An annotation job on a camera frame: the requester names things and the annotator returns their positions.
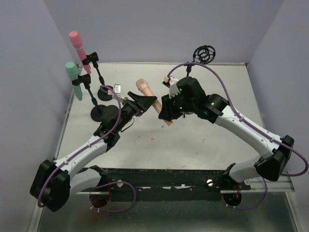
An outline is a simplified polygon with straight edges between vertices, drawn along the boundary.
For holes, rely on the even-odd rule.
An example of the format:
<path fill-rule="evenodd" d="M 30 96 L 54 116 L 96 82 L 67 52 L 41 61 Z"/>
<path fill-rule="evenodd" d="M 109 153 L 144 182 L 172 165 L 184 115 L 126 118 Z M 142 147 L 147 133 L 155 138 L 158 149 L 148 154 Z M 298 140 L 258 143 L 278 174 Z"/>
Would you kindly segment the black round-base mic stand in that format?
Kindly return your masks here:
<path fill-rule="evenodd" d="M 99 79 L 100 84 L 101 85 L 105 85 L 105 80 L 104 80 L 104 78 L 102 77 L 102 75 L 101 75 L 101 73 L 99 71 L 98 61 L 99 61 L 99 58 L 98 58 L 97 53 L 93 52 L 90 55 L 86 55 L 86 58 L 84 58 L 82 60 L 82 64 L 83 64 L 83 67 L 84 67 L 85 71 L 88 74 L 90 74 L 91 73 L 91 67 L 90 67 L 89 64 L 92 63 L 93 67 L 97 71 L 98 79 Z M 112 95 L 109 95 L 108 94 L 108 90 L 105 89 L 105 88 L 103 90 L 99 89 L 98 92 L 97 92 L 97 95 L 98 95 L 98 98 L 101 101 L 104 101 L 104 102 L 110 101 L 112 99 Z"/>

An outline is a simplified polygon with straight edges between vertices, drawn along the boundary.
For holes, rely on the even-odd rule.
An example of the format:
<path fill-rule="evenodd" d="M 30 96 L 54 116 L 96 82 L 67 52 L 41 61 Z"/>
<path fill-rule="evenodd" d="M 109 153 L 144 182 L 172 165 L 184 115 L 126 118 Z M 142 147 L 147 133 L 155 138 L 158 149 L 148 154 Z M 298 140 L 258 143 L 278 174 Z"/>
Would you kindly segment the teal toy microphone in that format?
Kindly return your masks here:
<path fill-rule="evenodd" d="M 82 94 L 80 84 L 77 81 L 78 76 L 79 76 L 77 65 L 74 62 L 67 62 L 65 64 L 65 68 L 66 68 L 66 74 L 71 80 L 73 90 L 74 90 L 74 94 L 75 94 L 76 98 L 79 101 L 81 101 L 83 99 L 83 94 Z"/>

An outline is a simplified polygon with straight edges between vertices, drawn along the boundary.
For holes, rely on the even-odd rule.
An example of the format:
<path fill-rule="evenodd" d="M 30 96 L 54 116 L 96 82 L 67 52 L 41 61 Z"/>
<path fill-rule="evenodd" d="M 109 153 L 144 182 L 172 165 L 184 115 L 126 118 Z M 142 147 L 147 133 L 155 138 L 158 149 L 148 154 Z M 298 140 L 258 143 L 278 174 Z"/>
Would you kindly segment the pink toy microphone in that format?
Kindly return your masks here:
<path fill-rule="evenodd" d="M 69 33 L 69 38 L 72 46 L 78 54 L 78 57 L 80 58 L 80 61 L 83 62 L 87 58 L 87 55 L 84 51 L 83 41 L 80 34 L 77 31 L 71 31 Z M 89 64 L 83 64 L 83 68 L 88 74 L 91 74 L 91 67 Z"/>

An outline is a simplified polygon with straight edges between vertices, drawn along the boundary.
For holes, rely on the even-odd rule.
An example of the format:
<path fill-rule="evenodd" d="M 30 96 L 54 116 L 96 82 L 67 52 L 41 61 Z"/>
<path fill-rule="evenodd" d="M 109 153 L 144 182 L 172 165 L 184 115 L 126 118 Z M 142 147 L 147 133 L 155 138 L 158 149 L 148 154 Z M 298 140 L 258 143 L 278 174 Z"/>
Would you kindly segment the black tripod mic stand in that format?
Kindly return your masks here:
<path fill-rule="evenodd" d="M 194 66 L 194 62 L 187 62 L 187 65 L 186 65 L 186 77 L 188 77 L 190 75 L 193 66 Z"/>

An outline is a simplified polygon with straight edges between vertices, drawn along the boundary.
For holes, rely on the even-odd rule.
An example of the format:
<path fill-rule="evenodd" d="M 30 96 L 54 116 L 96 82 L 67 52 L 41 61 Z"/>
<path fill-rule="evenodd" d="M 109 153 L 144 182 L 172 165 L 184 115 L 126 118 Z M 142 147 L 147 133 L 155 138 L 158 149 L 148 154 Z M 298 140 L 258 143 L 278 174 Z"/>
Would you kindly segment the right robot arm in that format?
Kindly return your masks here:
<path fill-rule="evenodd" d="M 269 181 L 279 179 L 291 156 L 287 146 L 293 146 L 292 137 L 280 137 L 234 112 L 229 101 L 218 94 L 206 95 L 195 78 L 165 77 L 163 84 L 169 88 L 169 93 L 161 98 L 159 119 L 172 121 L 193 113 L 232 132 L 258 153 L 254 159 L 229 165 L 224 172 L 225 181 L 241 183 L 259 176 Z"/>

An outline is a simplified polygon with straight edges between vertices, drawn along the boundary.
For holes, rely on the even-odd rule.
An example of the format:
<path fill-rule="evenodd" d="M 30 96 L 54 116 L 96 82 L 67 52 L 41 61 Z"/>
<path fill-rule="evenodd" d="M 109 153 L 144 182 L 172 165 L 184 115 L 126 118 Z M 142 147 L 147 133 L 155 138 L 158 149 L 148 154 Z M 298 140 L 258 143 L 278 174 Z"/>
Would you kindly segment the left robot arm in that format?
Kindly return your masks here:
<path fill-rule="evenodd" d="M 81 172 L 89 162 L 108 152 L 120 139 L 120 131 L 134 117 L 141 116 L 157 100 L 156 96 L 141 96 L 128 92 L 129 97 L 118 105 L 103 108 L 100 126 L 81 147 L 54 162 L 45 160 L 37 170 L 30 194 L 38 207 L 52 212 L 59 210 L 69 197 L 79 191 L 95 188 L 102 176 L 90 169 Z"/>

